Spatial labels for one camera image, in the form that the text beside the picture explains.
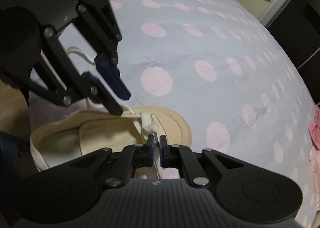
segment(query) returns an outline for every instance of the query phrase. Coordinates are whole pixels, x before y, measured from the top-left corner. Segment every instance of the shoelace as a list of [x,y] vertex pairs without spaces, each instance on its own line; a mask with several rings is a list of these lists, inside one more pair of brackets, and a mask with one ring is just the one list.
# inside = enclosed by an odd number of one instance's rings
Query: shoelace
[[95,65],[96,63],[94,62],[94,58],[92,58],[91,56],[89,56],[88,54],[86,54],[85,52],[83,52],[80,48],[76,47],[76,46],[69,46],[66,49],[66,54],[77,54],[78,56],[80,56],[81,58],[83,58],[84,60],[86,60],[89,64]]

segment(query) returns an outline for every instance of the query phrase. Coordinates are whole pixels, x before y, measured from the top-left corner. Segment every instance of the pink cloth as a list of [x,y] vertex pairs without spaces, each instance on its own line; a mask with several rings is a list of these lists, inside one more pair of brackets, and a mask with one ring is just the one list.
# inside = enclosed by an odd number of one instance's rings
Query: pink cloth
[[317,106],[315,114],[315,123],[308,126],[309,133],[316,149],[320,150],[320,108]]
[[320,211],[320,108],[316,108],[315,123],[308,126],[313,143],[309,159],[315,182],[316,211]]

